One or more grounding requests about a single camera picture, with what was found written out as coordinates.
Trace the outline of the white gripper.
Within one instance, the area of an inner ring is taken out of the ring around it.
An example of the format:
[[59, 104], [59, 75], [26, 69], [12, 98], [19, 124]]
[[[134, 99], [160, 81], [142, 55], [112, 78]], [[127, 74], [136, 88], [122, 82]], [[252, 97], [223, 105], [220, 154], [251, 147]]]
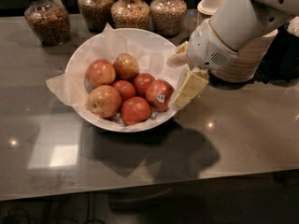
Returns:
[[210, 25], [210, 19], [205, 19], [192, 32], [188, 41], [176, 47], [166, 64], [170, 67], [180, 67], [190, 62], [193, 70], [185, 70], [179, 77], [177, 87], [171, 97], [171, 107], [182, 109], [191, 100], [198, 97], [208, 84], [208, 71], [221, 70], [237, 58], [234, 50], [227, 48], [217, 37]]

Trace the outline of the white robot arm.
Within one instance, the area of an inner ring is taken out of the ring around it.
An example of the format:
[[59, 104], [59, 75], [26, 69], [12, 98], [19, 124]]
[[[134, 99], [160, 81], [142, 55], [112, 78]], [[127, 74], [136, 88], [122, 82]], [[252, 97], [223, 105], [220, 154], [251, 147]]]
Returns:
[[170, 105], [175, 109], [186, 106], [207, 85], [208, 70], [223, 69], [252, 39], [298, 15], [299, 0], [226, 0], [168, 58], [171, 67], [187, 64], [191, 68], [180, 76]]

